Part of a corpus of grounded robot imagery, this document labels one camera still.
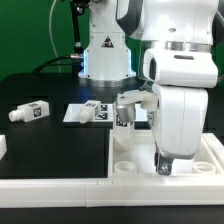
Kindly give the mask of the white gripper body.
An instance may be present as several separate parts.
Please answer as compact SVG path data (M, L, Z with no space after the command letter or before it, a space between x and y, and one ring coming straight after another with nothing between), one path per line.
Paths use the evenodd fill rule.
M204 89L154 84L158 96L152 133L165 158L192 159L204 127L208 93Z

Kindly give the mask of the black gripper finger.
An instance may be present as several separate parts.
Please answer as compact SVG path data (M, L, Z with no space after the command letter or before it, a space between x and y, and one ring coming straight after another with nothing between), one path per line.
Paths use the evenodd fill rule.
M146 90L131 90L119 93L115 101L115 109L122 122L135 121L136 103L139 103L142 109L154 112L157 109L157 95Z
M154 156L156 172L159 175L169 176L172 172L173 161L173 158L163 157L160 153L156 152Z

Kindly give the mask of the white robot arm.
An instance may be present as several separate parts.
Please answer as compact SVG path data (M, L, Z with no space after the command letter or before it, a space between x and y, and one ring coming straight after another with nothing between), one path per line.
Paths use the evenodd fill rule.
M152 89L117 96L123 123L136 119L135 104L147 111L156 152L156 172L169 175L173 161L198 151L209 88L218 82L212 60L212 26L221 0L117 0L116 22L126 35L146 44L143 79Z

